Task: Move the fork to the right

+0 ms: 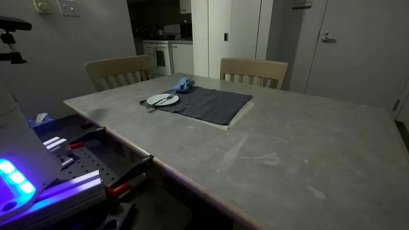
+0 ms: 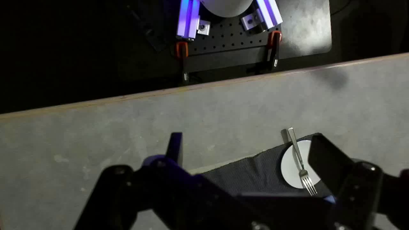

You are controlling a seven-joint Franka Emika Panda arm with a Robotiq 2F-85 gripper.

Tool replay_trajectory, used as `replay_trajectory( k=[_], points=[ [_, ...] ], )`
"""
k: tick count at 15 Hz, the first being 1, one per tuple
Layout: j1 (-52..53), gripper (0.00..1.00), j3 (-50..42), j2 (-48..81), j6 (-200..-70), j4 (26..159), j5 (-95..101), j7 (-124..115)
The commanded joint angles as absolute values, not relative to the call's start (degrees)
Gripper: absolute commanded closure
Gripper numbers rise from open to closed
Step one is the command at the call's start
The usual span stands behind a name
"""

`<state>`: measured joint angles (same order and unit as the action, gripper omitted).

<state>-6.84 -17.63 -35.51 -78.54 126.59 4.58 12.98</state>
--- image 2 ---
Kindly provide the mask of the grey round robot base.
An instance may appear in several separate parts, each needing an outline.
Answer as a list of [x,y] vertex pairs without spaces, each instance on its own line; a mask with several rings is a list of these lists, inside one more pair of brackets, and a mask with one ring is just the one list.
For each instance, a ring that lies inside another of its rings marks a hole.
[[212,14],[221,18],[233,18],[244,13],[253,0],[201,0],[201,4]]

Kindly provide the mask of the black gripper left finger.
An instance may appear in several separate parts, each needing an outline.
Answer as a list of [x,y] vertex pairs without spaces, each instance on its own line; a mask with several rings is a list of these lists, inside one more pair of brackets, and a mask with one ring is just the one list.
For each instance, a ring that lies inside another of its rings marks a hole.
[[235,230],[235,200],[201,175],[182,167],[183,134],[173,133],[164,154],[138,170],[106,167],[74,230],[131,230],[138,213],[154,211],[170,230]]

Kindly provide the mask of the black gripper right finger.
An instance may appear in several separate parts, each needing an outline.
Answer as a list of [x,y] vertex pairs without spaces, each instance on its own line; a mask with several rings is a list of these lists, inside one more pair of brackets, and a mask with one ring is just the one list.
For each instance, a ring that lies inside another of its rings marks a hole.
[[351,158],[321,133],[312,135],[308,163],[335,197],[331,227],[372,230],[381,213],[399,230],[409,230],[408,168],[390,175],[379,165]]

